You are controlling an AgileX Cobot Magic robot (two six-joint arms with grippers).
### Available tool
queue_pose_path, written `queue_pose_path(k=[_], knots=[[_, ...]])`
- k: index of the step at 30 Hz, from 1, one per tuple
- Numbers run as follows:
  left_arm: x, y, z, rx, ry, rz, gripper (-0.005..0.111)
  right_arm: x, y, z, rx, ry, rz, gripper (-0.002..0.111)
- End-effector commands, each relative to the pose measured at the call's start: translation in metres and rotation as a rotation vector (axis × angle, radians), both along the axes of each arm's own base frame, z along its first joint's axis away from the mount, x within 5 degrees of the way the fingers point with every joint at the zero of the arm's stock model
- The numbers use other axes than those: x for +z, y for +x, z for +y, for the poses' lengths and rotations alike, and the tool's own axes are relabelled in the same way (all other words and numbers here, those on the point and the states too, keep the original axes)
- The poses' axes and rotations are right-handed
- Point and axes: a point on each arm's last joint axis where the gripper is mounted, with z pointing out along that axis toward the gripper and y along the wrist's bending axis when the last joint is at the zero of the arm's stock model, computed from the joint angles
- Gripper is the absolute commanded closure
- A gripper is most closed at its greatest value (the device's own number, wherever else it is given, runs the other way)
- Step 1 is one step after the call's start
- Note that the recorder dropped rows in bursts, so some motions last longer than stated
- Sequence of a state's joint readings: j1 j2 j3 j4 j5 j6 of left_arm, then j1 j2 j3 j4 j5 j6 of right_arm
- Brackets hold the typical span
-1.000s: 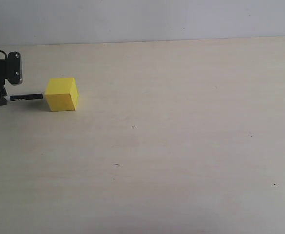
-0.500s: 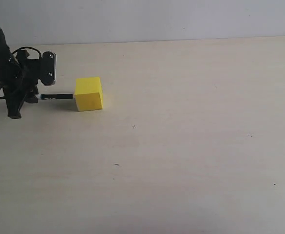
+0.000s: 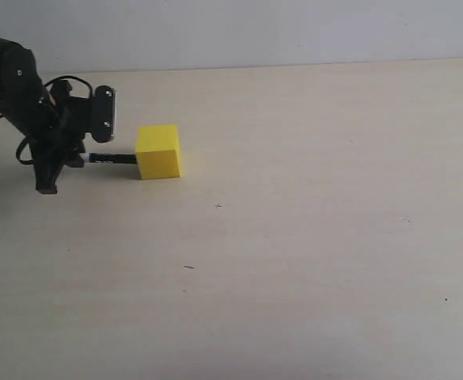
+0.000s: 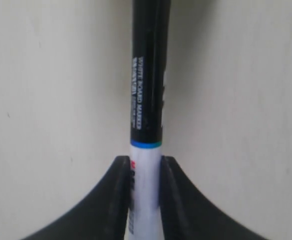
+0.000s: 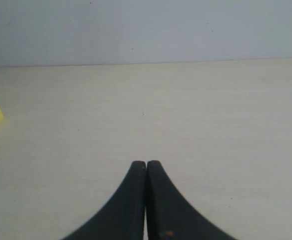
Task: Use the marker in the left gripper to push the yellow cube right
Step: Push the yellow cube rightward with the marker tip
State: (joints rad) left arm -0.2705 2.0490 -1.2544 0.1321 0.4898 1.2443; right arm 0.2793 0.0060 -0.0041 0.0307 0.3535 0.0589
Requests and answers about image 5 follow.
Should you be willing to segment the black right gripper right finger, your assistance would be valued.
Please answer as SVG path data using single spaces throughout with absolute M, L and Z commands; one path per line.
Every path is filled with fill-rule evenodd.
M 147 163 L 145 208 L 150 240 L 232 240 L 181 195 L 161 163 Z

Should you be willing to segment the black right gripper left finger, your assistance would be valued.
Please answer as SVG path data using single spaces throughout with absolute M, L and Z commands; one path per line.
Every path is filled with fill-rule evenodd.
M 146 164 L 133 161 L 108 202 L 66 240 L 142 240 Z

